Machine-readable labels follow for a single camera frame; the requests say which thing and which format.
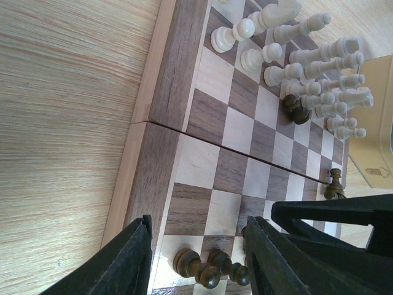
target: checkered pattern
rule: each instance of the checkered pattern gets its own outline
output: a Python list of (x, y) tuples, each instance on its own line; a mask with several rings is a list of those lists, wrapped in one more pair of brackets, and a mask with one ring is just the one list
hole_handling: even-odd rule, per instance
[[(330, 169), (342, 168), (344, 142), (334, 138), (324, 126), (325, 120), (315, 114), (303, 125), (291, 122), (282, 110), (282, 85), (268, 87), (263, 79), (268, 66), (284, 67), (292, 51), (315, 49), (315, 43), (309, 37), (297, 36), (295, 42), (282, 47), (285, 54), (279, 61), (248, 72), (241, 66), (241, 53), (271, 44), (272, 29), (237, 42), (229, 52), (217, 53), (212, 48), (210, 35), (214, 29), (232, 27), (234, 22), (259, 9), (252, 0), (228, 4), (213, 0), (184, 131), (328, 183)], [(304, 77), (299, 81), (310, 82)]]
[[(169, 187), (163, 238), (155, 254), (158, 263), (152, 270), (153, 294), (205, 294), (194, 278), (173, 271), (180, 249), (190, 247), (206, 261), (210, 251), (219, 248), (233, 262), (244, 264), (241, 230), (248, 216), (270, 219), (277, 201), (324, 199), (321, 183), (187, 135), (179, 138)], [(340, 228), (331, 222), (308, 222), (333, 236)], [(239, 287), (223, 277), (212, 292), (250, 294), (251, 287)]]

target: chess piece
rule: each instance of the chess piece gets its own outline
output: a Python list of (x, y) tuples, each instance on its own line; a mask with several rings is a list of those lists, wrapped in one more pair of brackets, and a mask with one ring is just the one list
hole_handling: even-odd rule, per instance
[(336, 136), (339, 140), (346, 140), (351, 136), (355, 138), (363, 138), (366, 137), (366, 135), (367, 131), (364, 128), (349, 129), (346, 127), (340, 127), (336, 132)]
[(315, 50), (297, 50), (289, 55), (290, 63), (300, 63), (307, 66), (313, 61), (330, 61), (334, 57), (347, 57), (359, 50), (359, 38), (340, 38), (333, 44), (323, 43), (321, 48)]
[(332, 61), (313, 61), (309, 66), (305, 68), (305, 77), (307, 79), (315, 79), (324, 74), (327, 71), (333, 71), (337, 69), (356, 69), (364, 62), (364, 56), (361, 52), (350, 54), (345, 58), (336, 58)]
[(345, 199), (344, 195), (344, 187), (340, 183), (341, 178), (341, 170), (338, 168), (333, 168), (330, 171), (330, 175), (332, 177), (332, 183), (326, 188), (325, 191), (325, 199), (333, 200), (333, 199)]
[(346, 103), (334, 103), (330, 106), (319, 105), (315, 107), (318, 118), (325, 118), (330, 115), (344, 114), (348, 110)]
[(220, 271), (208, 263), (202, 263), (199, 254), (191, 249), (181, 249), (173, 259), (173, 269), (183, 278), (195, 277), (195, 281), (207, 289), (220, 282)]
[(277, 43), (266, 45), (262, 50), (248, 49), (241, 53), (240, 61), (245, 71), (257, 69), (265, 61), (271, 63), (282, 55), (282, 48)]
[(254, 23), (248, 18), (245, 18), (235, 23), (232, 29), (224, 26), (215, 29), (213, 33), (211, 33), (211, 45), (215, 51), (224, 53), (232, 49), (236, 40), (242, 41), (248, 39), (253, 35), (254, 31)]
[(341, 118), (329, 118), (326, 120), (327, 130), (334, 132), (340, 127), (355, 128), (357, 126), (357, 120), (355, 118), (341, 119)]
[(265, 83), (269, 87), (279, 85), (284, 79), (296, 79), (299, 78), (303, 73), (303, 67), (294, 63), (292, 65), (287, 65), (284, 69), (278, 66), (270, 66), (267, 68), (263, 74), (265, 78)]
[(281, 25), (274, 29), (274, 41), (278, 44), (287, 44), (296, 35), (308, 36), (309, 33), (319, 31), (332, 21), (330, 13), (314, 14), (310, 18), (303, 17), (294, 26)]
[(305, 86), (291, 83), (285, 87), (286, 95), (293, 94), (297, 97), (301, 97), (303, 95), (318, 95), (320, 93), (321, 93), (321, 85), (319, 85), (318, 82), (312, 82)]
[(282, 105), (290, 119), (297, 125), (304, 124), (311, 118), (311, 111), (301, 106), (300, 100), (293, 94), (287, 95), (283, 99)]
[(240, 263), (232, 263), (229, 255), (221, 250), (213, 250), (208, 263), (220, 270), (221, 275), (229, 275), (229, 279), (240, 286), (250, 283), (249, 270)]
[(364, 75), (353, 74), (349, 76), (340, 76), (338, 80), (329, 81), (327, 79), (319, 80), (322, 87), (322, 93), (330, 92), (335, 88), (339, 88), (344, 91), (348, 88), (357, 87), (365, 82), (366, 78)]
[(300, 99), (302, 106), (307, 109), (314, 109), (319, 104), (331, 105), (334, 104), (335, 100), (336, 96), (331, 92), (323, 93), (320, 96), (303, 95)]
[(369, 100), (373, 95), (368, 87), (359, 87), (358, 89), (347, 89), (345, 91), (334, 92), (336, 102), (356, 103), (358, 101)]
[(302, 9), (300, 0), (279, 0), (278, 4), (268, 4), (261, 11), (250, 14), (248, 18), (255, 26), (254, 36), (262, 34), (268, 28), (275, 28), (293, 20)]
[(370, 107), (374, 105), (374, 98), (373, 96), (368, 97), (366, 100), (363, 101), (356, 101), (354, 103), (347, 103), (348, 110), (355, 108), (356, 106), (366, 106)]

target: dark wooden chess piece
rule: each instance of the dark wooden chess piece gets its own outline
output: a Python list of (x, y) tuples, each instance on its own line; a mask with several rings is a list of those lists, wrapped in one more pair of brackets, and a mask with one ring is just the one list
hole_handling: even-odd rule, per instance
[(229, 279), (240, 286), (250, 283), (249, 270), (240, 263), (232, 263), (229, 255), (221, 250), (213, 250), (208, 258), (208, 263), (217, 267), (221, 275), (229, 275)]
[(330, 175), (332, 177), (332, 183), (326, 188), (325, 198), (327, 200), (333, 199), (345, 199), (344, 195), (344, 187), (340, 183), (341, 178), (341, 170), (338, 168), (333, 168), (330, 171)]
[(215, 288), (220, 282), (220, 270), (202, 263), (199, 254), (191, 249), (181, 249), (173, 259), (173, 269), (183, 278), (195, 277), (195, 281), (207, 289)]
[(311, 111), (300, 104), (300, 100), (293, 94), (285, 96), (282, 101), (284, 109), (288, 112), (291, 120), (297, 125), (306, 123), (311, 118)]

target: light wood surface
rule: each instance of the light wood surface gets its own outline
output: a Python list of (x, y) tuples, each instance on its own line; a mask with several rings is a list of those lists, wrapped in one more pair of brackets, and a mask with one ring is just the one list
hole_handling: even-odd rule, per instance
[[(302, 2), (332, 13), (318, 44), (393, 53), (392, 1)], [(99, 249), (159, 4), (0, 0), (1, 294), (37, 294)], [(361, 179), (349, 164), (348, 196), (376, 193)]]

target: tan container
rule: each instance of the tan container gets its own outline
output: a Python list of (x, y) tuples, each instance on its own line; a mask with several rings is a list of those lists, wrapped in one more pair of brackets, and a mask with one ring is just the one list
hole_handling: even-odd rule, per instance
[(349, 156), (370, 187), (393, 189), (393, 55), (366, 61), (360, 73), (374, 96), (372, 108), (356, 107), (351, 117), (367, 129), (365, 138), (351, 138)]

